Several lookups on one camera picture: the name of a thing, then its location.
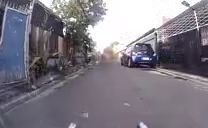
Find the license plate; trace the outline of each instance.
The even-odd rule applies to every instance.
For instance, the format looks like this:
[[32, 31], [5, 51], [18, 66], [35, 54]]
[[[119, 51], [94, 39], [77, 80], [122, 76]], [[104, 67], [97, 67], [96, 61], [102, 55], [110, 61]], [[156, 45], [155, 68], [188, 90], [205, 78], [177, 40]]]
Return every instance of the license plate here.
[[142, 57], [142, 60], [149, 60], [148, 57]]

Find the road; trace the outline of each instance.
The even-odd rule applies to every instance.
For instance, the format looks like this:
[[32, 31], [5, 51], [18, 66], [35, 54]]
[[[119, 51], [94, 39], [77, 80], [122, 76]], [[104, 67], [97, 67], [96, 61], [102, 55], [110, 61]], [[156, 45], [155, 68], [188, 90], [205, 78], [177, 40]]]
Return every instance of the road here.
[[8, 113], [16, 128], [208, 128], [208, 90], [148, 68], [103, 63]]

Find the blue car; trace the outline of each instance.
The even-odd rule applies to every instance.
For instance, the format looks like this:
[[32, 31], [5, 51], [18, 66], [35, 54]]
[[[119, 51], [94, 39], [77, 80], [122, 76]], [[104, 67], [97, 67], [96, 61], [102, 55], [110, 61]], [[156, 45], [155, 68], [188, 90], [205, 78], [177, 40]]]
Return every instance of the blue car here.
[[156, 53], [150, 44], [135, 44], [128, 47], [121, 57], [121, 65], [133, 67], [148, 65], [155, 68], [157, 64]]

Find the curb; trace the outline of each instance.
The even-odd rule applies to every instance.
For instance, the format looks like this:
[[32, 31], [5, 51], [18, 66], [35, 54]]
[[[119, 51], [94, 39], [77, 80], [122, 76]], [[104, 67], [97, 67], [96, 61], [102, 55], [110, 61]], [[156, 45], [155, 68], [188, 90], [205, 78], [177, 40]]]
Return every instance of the curb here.
[[64, 85], [65, 83], [69, 82], [70, 80], [77, 78], [80, 74], [84, 73], [87, 70], [88, 70], [88, 68], [79, 69], [78, 71], [76, 71], [68, 76], [65, 76], [64, 77], [65, 79], [63, 81], [56, 80], [54, 82], [52, 82], [52, 81], [46, 82], [48, 85], [41, 87], [35, 91], [32, 91], [26, 95], [22, 95], [22, 96], [18, 97], [17, 99], [10, 101], [9, 103], [3, 104], [3, 105], [1, 105], [0, 108], [5, 113], [9, 112], [10, 110], [14, 109], [15, 107], [35, 98], [36, 96], [39, 96], [41, 93], [43, 93], [49, 89], [56, 89], [56, 88], [60, 87], [59, 84], [61, 84], [61, 83]]
[[202, 76], [198, 76], [198, 75], [192, 75], [192, 74], [187, 74], [187, 73], [181, 73], [178, 71], [172, 71], [172, 70], [168, 70], [168, 69], [162, 69], [162, 68], [157, 68], [156, 71], [162, 73], [162, 74], [166, 74], [166, 75], [170, 75], [170, 76], [175, 76], [175, 77], [181, 77], [183, 79], [188, 79], [188, 80], [198, 80], [204, 83], [208, 84], [208, 78], [206, 77], [202, 77]]

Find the metal gate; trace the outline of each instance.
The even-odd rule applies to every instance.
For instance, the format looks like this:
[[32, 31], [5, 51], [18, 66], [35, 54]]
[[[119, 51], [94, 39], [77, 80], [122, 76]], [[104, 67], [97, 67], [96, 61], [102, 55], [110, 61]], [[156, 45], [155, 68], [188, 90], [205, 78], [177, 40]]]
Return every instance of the metal gate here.
[[6, 4], [0, 34], [0, 83], [26, 79], [28, 14]]

